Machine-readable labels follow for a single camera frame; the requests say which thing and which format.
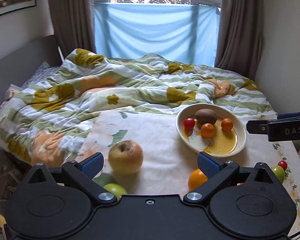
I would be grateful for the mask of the patterned grey pillow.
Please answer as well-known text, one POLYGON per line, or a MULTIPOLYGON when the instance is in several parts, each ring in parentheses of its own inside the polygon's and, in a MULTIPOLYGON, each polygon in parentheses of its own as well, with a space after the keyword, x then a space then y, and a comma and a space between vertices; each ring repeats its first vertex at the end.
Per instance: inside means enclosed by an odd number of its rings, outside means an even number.
POLYGON ((41 63, 38 69, 34 72, 34 74, 24 82, 21 86, 21 89, 26 89, 31 85, 34 85, 47 77, 50 77, 56 74, 59 71, 59 66, 50 66, 47 61, 41 63))

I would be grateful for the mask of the brown right curtain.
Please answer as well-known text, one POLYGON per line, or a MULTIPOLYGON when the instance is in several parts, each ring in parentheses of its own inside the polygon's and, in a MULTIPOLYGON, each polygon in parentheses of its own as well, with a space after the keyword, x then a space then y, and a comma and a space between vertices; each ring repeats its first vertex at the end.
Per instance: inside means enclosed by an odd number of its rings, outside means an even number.
POLYGON ((255 78, 262 54, 264 0, 222 0, 215 67, 255 78))

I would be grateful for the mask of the cream oval fruit bowl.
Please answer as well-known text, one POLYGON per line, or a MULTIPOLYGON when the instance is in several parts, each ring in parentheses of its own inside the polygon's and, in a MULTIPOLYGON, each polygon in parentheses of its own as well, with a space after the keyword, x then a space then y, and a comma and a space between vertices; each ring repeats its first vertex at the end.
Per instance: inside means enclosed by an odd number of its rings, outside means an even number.
POLYGON ((237 155, 247 142, 241 121, 215 105, 187 106, 178 113, 175 126, 179 137, 191 150, 205 151, 213 157, 237 155))

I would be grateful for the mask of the striped floral duvet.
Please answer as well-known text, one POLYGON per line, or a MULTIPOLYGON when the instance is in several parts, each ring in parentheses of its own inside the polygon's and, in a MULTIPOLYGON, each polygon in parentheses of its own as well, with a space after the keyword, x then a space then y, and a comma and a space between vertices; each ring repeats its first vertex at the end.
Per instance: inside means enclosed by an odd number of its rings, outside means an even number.
POLYGON ((103 111, 175 115, 195 103, 238 117, 274 113, 253 80, 229 70, 157 54, 110 59, 77 48, 55 74, 2 104, 0 149, 28 164, 61 165, 83 156, 82 145, 103 111))

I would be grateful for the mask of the large orange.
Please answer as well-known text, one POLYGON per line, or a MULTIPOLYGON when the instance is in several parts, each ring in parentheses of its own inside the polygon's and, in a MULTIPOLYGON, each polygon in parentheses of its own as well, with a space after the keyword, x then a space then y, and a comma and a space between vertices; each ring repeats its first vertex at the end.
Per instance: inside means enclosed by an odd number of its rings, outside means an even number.
POLYGON ((207 176, 200 169, 196 169, 189 176, 188 188, 192 191, 207 181, 207 176))

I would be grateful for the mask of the green apple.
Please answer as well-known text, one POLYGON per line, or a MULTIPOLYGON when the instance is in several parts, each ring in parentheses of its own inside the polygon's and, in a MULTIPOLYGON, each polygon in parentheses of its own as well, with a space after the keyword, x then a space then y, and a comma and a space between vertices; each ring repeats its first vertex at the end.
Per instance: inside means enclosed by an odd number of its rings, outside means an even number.
POLYGON ((117 198, 117 200, 119 200, 122 195, 128 194, 124 187, 116 183, 106 184, 104 185, 104 189, 112 193, 117 198))
POLYGON ((281 184, 283 184, 286 176, 284 169, 279 165, 273 166, 271 169, 277 177, 277 179, 281 182, 281 184))

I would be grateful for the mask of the yellow russet apple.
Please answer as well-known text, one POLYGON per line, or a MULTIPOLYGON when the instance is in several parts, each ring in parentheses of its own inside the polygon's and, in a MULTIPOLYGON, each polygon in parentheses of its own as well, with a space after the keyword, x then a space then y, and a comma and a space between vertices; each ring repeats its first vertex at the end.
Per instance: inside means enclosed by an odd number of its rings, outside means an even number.
POLYGON ((141 146, 132 141, 124 140, 116 143, 108 153, 108 161, 114 172, 131 175, 137 173, 143 163, 141 146))

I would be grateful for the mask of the brown curtain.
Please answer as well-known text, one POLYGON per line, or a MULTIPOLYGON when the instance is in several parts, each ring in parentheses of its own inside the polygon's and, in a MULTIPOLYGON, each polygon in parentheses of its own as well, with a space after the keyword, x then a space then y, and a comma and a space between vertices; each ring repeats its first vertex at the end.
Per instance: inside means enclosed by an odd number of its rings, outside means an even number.
POLYGON ((215 67, 255 78, 262 54, 264 0, 222 0, 215 67))
POLYGON ((74 49, 96 51, 93 0, 48 0, 54 35, 63 56, 74 49))

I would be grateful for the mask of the light blue sheet curtain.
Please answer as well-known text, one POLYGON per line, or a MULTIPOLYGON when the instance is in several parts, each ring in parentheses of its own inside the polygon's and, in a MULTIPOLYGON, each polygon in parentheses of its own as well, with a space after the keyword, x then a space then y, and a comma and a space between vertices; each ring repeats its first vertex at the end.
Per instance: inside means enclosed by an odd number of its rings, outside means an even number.
POLYGON ((220 13, 186 4, 95 3, 95 46, 112 58, 155 53, 169 61, 214 66, 220 13))

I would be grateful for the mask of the brown kiwi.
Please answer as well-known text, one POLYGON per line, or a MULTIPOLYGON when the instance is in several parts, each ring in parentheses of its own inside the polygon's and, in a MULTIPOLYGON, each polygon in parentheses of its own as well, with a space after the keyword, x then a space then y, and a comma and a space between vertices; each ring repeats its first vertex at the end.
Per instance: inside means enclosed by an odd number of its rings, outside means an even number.
POLYGON ((214 125, 217 121, 217 114, 211 109, 200 109, 196 111, 194 116, 200 124, 214 125))

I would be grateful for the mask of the grey headboard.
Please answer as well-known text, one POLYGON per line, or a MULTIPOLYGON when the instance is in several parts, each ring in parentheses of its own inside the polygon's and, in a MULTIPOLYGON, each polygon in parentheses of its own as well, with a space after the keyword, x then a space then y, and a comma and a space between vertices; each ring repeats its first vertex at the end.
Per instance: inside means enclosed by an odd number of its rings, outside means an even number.
POLYGON ((46 61, 51 66, 60 66, 62 58, 54 35, 37 39, 0 59, 0 105, 7 88, 22 85, 46 61))

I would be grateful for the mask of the red cherry tomato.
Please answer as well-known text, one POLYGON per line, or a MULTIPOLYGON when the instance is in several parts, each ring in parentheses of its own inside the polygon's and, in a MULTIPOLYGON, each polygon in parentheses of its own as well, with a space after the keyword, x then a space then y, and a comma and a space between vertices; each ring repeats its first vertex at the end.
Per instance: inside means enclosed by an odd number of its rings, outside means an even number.
POLYGON ((280 167, 282 167, 284 171, 286 171, 287 168, 288 168, 288 164, 287 164, 287 162, 284 161, 284 160, 279 161, 279 162, 277 163, 277 165, 280 166, 280 167))
POLYGON ((195 124, 196 124, 196 121, 193 118, 187 118, 183 122, 183 126, 186 131, 193 130, 195 124))

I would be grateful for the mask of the small tangerine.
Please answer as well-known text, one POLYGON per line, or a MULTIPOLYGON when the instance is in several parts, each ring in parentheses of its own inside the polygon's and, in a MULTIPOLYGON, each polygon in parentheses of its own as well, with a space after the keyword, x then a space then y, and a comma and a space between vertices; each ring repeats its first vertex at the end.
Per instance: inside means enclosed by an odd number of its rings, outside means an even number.
POLYGON ((221 128, 223 131, 230 131, 233 129, 234 123, 230 118, 224 118, 221 122, 221 128))

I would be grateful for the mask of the brown left curtain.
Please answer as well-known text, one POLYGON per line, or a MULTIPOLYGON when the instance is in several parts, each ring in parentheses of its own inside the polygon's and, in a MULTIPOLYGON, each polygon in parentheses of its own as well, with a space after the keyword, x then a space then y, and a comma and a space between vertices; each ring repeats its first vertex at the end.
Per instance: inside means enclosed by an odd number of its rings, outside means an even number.
POLYGON ((54 35, 63 56, 74 49, 96 51, 93 0, 48 0, 54 35))

